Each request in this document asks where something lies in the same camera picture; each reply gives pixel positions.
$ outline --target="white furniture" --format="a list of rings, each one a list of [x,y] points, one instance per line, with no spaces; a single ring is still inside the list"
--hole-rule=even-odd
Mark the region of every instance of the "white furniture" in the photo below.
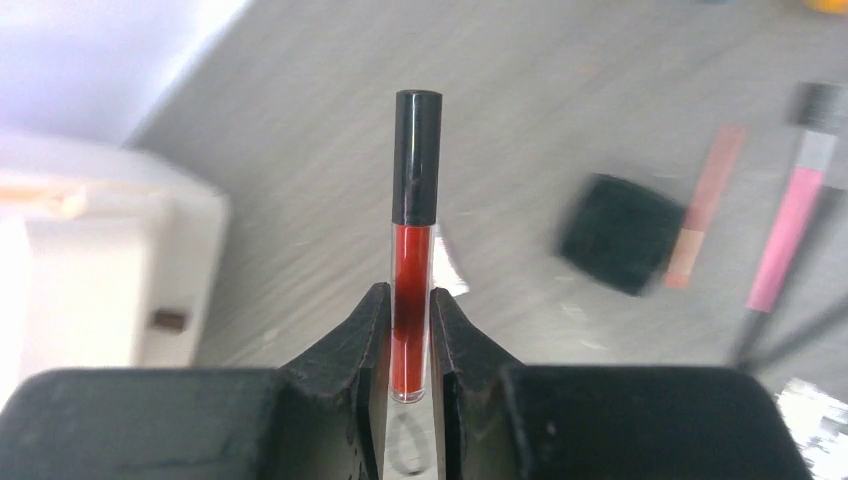
[[[0,405],[48,369],[189,365],[227,221],[153,156],[0,133]]]

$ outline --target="yellow object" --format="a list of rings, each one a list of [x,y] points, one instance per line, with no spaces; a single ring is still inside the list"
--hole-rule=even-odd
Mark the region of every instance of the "yellow object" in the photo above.
[[[819,12],[848,14],[848,0],[805,0],[805,3]]]

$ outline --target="makeup item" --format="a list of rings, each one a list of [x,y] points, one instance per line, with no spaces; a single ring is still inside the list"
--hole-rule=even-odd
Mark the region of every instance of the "makeup item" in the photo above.
[[[683,289],[689,284],[689,276],[701,250],[707,228],[718,209],[721,192],[744,143],[745,129],[742,127],[725,125],[718,131],[692,203],[686,209],[683,228],[680,229],[680,236],[677,237],[665,276],[665,286]]]
[[[442,95],[398,92],[392,200],[391,397],[424,396]]]
[[[685,212],[672,199],[611,175],[594,175],[573,210],[559,255],[634,296],[667,270]]]
[[[795,166],[771,229],[747,307],[768,313],[813,212],[819,187],[836,146],[836,134],[846,123],[848,90],[840,85],[811,84],[798,116],[805,128]]]

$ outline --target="lip gloss tube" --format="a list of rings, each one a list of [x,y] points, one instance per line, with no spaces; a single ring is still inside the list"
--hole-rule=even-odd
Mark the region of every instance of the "lip gloss tube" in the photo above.
[[[424,396],[442,95],[397,94],[392,199],[392,399]]]

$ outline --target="clear plastic tube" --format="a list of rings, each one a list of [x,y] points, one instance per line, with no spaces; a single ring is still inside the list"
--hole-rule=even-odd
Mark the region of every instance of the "clear plastic tube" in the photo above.
[[[392,225],[392,398],[424,396],[429,354],[433,227]]]

